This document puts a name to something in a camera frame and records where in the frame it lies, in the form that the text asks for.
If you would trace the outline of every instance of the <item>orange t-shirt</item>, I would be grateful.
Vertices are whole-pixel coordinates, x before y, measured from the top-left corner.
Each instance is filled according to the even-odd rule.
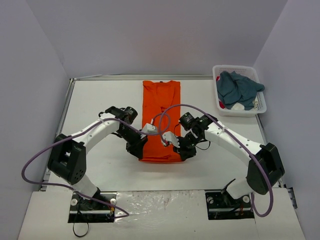
[[[143,81],[143,105],[142,105],[142,126],[150,123],[155,115],[163,113],[171,105],[180,104],[180,82],[152,82]],[[166,132],[174,132],[174,127],[178,123],[180,116],[180,107],[174,107],[166,112],[170,118],[170,127]],[[160,116],[158,116],[154,125],[159,127]],[[168,125],[166,116],[162,119],[161,130]],[[175,134],[181,135],[180,125],[175,128]],[[180,155],[175,153],[173,146],[165,147],[160,136],[148,136],[148,142],[143,147],[142,162],[181,162]]]

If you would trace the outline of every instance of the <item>white laundry basket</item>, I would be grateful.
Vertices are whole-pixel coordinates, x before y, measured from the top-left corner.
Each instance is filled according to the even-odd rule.
[[[236,66],[236,65],[216,65],[212,68],[213,80],[214,80],[214,94],[215,94],[215,102],[218,108],[218,112],[220,116],[228,116],[228,117],[254,117],[256,114],[263,114],[267,111],[266,101],[264,94],[260,91],[257,93],[258,106],[257,110],[231,110],[227,108],[221,108],[219,105],[218,91],[217,91],[217,83],[216,79],[220,76],[220,73],[223,71],[227,71],[229,73],[235,71],[237,74],[241,74],[250,78],[251,80],[260,83],[258,74],[253,67],[249,66]]]

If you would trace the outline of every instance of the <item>white cloth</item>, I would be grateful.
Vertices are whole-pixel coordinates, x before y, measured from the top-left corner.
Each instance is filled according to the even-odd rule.
[[[258,97],[255,97],[255,99],[252,101],[254,107],[251,108],[249,111],[256,111],[258,109]],[[244,111],[245,106],[243,106],[241,103],[237,102],[235,105],[232,106],[231,110],[237,110],[237,111]]]

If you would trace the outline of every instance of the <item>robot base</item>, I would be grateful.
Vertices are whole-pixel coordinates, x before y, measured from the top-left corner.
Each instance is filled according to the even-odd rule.
[[[206,208],[209,220],[254,219],[250,211],[251,202],[248,195],[235,200],[232,206],[224,201],[220,190],[205,191]]]
[[[116,192],[101,192],[107,203],[116,199]],[[70,203],[68,223],[113,223],[114,208],[107,205],[83,199],[73,194]]]

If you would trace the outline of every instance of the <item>white table surface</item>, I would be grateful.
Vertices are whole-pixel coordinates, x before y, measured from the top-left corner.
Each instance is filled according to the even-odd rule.
[[[182,80],[181,103],[199,107],[239,134],[263,143],[255,117],[218,115],[213,84],[211,79]],[[139,116],[133,125],[141,128],[142,96],[141,80],[77,81],[62,132],[68,135],[79,131],[110,106],[135,108]],[[200,116],[193,109],[181,109],[182,114],[188,111]],[[128,154],[122,139],[109,136],[88,154],[87,175],[101,190],[118,192],[117,205],[130,217],[115,223],[90,224],[83,239],[304,240],[288,192],[277,186],[273,189],[273,210],[265,218],[208,220],[203,190],[221,189],[246,174],[239,159],[214,144],[183,163],[149,164]],[[49,181],[64,182],[54,174]],[[51,186],[46,192],[34,192],[19,240],[77,239],[68,223],[71,196],[69,190]],[[268,194],[256,194],[255,200],[260,212],[267,209]],[[81,234],[86,227],[79,223],[75,229]]]
[[[215,104],[212,79],[180,80],[181,103],[190,104],[216,116],[228,128],[263,143],[255,117],[221,117]],[[98,118],[98,113],[110,106],[131,106],[138,112],[132,124],[142,127],[143,84],[141,80],[76,81],[62,133],[69,135],[83,129]],[[181,113],[194,116],[201,113],[182,107]],[[208,145],[201,143],[202,148]],[[126,142],[110,135],[87,155],[87,171],[91,181],[102,191],[160,191],[222,189],[234,178],[247,175],[246,166],[234,155],[218,145],[202,151],[185,162],[150,164],[139,162],[126,151]],[[65,183],[55,174],[49,182]],[[47,191],[56,187],[49,186]]]

